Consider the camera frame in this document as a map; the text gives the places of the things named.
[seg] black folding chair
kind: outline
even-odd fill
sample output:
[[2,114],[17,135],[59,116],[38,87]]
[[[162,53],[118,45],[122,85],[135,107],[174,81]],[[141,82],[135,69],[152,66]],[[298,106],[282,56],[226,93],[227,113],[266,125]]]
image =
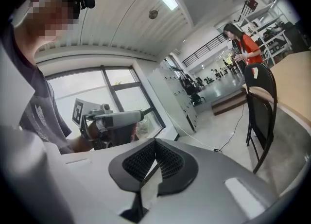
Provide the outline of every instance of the black folding chair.
[[[269,68],[263,63],[254,63],[245,67],[245,83],[247,87],[246,100],[249,109],[249,124],[246,143],[249,145],[251,140],[258,163],[253,170],[256,173],[266,158],[273,141],[273,129],[276,121],[276,82]],[[273,98],[273,108],[266,99],[255,95],[249,91],[252,86],[260,87],[266,90]],[[259,158],[255,144],[251,137],[251,131],[254,130],[257,138],[263,148],[263,153]]]

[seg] table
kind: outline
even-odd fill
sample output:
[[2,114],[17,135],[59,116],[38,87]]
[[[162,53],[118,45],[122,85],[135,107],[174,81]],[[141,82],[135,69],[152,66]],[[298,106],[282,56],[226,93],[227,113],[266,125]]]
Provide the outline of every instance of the table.
[[[311,51],[290,54],[271,68],[276,80],[277,103],[311,135]],[[270,102],[272,97],[262,88],[250,92]]]

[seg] man's neck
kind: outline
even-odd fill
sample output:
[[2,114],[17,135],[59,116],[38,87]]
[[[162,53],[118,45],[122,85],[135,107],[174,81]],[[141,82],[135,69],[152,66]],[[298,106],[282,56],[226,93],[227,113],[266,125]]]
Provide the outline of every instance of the man's neck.
[[14,28],[14,37],[22,54],[35,66],[35,52],[40,47],[40,44],[39,40],[29,33],[25,22]]

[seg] woman in orange shirt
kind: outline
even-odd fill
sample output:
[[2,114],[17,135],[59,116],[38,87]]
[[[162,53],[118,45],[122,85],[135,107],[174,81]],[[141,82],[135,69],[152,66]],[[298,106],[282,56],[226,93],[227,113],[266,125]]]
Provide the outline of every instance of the woman in orange shirt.
[[263,62],[258,45],[234,24],[226,24],[224,27],[224,34],[232,40],[237,40],[240,45],[242,52],[235,56],[234,60],[236,62],[241,60],[245,60],[246,64]]

